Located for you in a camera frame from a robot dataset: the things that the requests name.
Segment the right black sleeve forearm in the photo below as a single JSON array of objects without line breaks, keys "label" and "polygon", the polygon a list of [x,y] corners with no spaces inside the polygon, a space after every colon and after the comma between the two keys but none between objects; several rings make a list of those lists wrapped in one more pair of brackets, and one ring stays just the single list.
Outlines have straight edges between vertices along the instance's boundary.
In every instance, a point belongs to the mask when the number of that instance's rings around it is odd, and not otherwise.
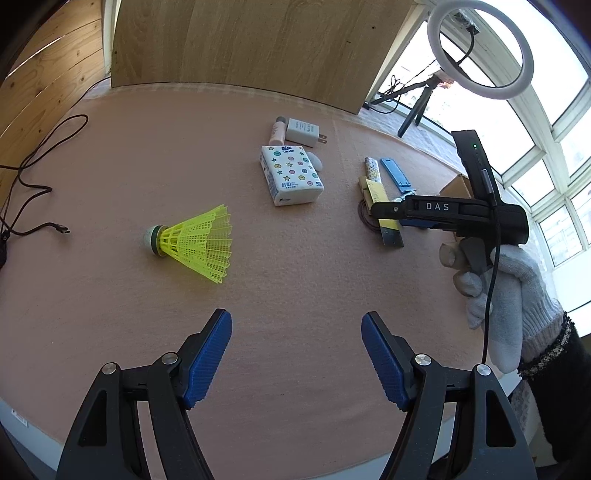
[{"label": "right black sleeve forearm", "polygon": [[555,340],[518,371],[529,384],[557,479],[590,477],[590,353],[564,315]]}]

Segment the right white gloved hand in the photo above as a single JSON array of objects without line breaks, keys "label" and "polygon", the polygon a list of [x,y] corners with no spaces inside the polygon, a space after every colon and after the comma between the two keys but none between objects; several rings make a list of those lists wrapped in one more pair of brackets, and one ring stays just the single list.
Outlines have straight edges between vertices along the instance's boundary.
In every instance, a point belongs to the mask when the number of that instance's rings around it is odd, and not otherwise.
[{"label": "right white gloved hand", "polygon": [[440,262],[456,271],[453,281],[466,297],[468,326],[489,329],[491,362],[507,374],[532,362],[554,343],[562,329],[564,309],[549,296],[538,262],[524,249],[513,245],[494,249],[490,259],[499,264],[493,277],[490,268],[476,272],[480,255],[465,254],[465,247],[473,243],[465,239],[442,244]]}]

